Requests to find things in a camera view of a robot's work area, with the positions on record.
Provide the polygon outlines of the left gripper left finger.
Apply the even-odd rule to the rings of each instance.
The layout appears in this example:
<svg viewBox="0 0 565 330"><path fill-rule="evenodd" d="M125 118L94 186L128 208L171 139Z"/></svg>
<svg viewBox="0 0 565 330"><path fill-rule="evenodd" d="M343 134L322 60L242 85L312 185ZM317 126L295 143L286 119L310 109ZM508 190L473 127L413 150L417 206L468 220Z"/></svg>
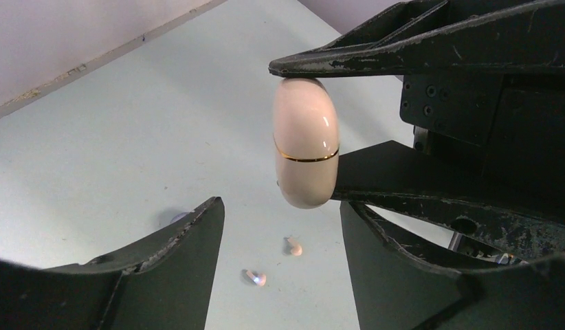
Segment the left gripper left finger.
<svg viewBox="0 0 565 330"><path fill-rule="evenodd" d="M203 329L224 220L223 200L211 197L84 265L0 260L0 329Z"/></svg>

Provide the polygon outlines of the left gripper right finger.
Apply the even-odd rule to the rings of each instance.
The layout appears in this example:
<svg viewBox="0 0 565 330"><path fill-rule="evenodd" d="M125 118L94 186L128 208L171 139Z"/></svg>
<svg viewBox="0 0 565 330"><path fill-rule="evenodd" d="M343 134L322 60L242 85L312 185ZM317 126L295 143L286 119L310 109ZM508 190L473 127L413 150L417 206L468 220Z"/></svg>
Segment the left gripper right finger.
<svg viewBox="0 0 565 330"><path fill-rule="evenodd" d="M565 253L498 265L340 206L362 329L565 329Z"/></svg>

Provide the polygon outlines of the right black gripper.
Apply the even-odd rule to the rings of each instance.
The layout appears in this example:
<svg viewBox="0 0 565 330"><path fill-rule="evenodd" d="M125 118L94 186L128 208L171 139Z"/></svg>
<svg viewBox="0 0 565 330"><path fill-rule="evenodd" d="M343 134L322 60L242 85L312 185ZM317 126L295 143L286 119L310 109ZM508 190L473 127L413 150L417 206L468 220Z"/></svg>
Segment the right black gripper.
<svg viewBox="0 0 565 330"><path fill-rule="evenodd" d="M565 1L399 2L269 72L407 75L400 116L428 132L424 154L388 141L341 155L334 200L514 255L565 252Z"/></svg>

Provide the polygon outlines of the beige earbud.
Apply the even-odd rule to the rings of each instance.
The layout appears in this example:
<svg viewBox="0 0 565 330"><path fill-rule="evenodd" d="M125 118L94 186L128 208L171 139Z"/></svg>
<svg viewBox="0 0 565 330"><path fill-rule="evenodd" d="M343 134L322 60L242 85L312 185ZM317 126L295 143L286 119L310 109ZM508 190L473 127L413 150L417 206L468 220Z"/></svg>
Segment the beige earbud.
<svg viewBox="0 0 565 330"><path fill-rule="evenodd" d="M301 256L303 249L301 244L293 237L285 237L285 253L292 256Z"/></svg>
<svg viewBox="0 0 565 330"><path fill-rule="evenodd" d="M251 281L255 286L262 287L266 284L267 277L264 273L253 272L247 269L244 274L248 281Z"/></svg>

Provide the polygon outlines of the beige earbud charging case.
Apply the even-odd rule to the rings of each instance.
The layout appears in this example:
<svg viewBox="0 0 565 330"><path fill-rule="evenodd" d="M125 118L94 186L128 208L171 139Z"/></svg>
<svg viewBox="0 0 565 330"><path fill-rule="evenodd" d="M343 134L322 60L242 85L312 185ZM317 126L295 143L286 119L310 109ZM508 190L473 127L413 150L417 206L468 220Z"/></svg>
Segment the beige earbud charging case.
<svg viewBox="0 0 565 330"><path fill-rule="evenodd" d="M285 200L296 208L325 204L337 179L340 134L334 104L316 79L286 78L273 105L276 176Z"/></svg>

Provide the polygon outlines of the purple earbud charging case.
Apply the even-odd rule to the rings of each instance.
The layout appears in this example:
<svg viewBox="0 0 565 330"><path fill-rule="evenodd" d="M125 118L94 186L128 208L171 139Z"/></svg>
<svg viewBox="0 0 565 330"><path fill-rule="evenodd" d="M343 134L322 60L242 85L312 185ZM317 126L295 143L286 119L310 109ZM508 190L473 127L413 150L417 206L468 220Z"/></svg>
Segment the purple earbud charging case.
<svg viewBox="0 0 565 330"><path fill-rule="evenodd" d="M176 221L179 221L181 219L183 219L184 217L186 217L189 214L189 212L181 212L179 214L176 214L169 222L169 224L173 224Z"/></svg>

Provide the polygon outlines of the beige earbud under purple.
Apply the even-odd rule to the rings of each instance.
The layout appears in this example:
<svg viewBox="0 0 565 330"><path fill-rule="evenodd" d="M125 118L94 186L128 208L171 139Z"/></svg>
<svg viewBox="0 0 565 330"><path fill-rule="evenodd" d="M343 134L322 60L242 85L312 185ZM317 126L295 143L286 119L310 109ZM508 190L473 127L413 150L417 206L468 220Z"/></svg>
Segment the beige earbud under purple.
<svg viewBox="0 0 565 330"><path fill-rule="evenodd" d="M267 277L264 273L253 272L247 269L244 274L248 281L251 281L255 286L262 287L266 284Z"/></svg>

